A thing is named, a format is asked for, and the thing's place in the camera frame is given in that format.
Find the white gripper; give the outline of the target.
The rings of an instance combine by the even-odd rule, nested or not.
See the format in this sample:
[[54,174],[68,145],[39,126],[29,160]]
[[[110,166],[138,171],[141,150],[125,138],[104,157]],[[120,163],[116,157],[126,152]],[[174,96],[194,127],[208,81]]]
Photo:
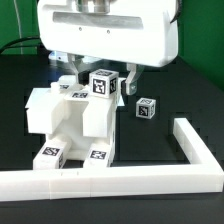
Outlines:
[[109,3],[107,13],[85,13],[77,0],[39,0],[40,38],[46,49],[70,53],[69,67],[78,84],[89,83],[83,56],[127,62],[121,92],[134,95],[143,65],[164,66],[178,54],[177,0]]

